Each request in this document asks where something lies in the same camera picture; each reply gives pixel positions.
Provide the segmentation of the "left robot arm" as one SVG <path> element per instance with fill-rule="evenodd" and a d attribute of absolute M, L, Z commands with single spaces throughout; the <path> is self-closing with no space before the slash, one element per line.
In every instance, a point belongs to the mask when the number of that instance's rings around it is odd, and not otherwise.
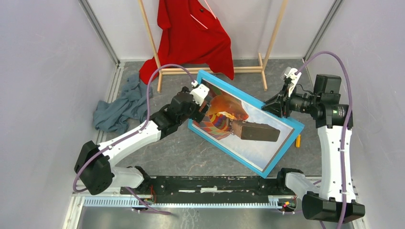
<path fill-rule="evenodd" d="M 202 121 L 209 101 L 207 88 L 183 90 L 137 128 L 98 145 L 93 141 L 84 143 L 74 166 L 74 192 L 98 195 L 113 186 L 130 187 L 141 195 L 147 193 L 150 181 L 144 178 L 140 168 L 120 168 L 117 163 L 138 149 L 175 133 L 188 119 Z"/>

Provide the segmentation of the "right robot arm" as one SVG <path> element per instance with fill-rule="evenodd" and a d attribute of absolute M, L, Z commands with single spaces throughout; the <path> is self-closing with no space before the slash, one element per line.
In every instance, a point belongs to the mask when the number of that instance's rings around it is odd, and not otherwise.
<path fill-rule="evenodd" d="M 301 170 L 283 168 L 277 174 L 276 189 L 282 195 L 293 192 L 306 219 L 343 225 L 362 218 L 365 206 L 356 200 L 350 171 L 353 119 L 349 106 L 340 103 L 341 78 L 319 74 L 309 94 L 297 93 L 297 83 L 297 76 L 284 77 L 282 89 L 262 110 L 281 118 L 292 112 L 313 118 L 320 139 L 321 182 L 316 186 Z"/>

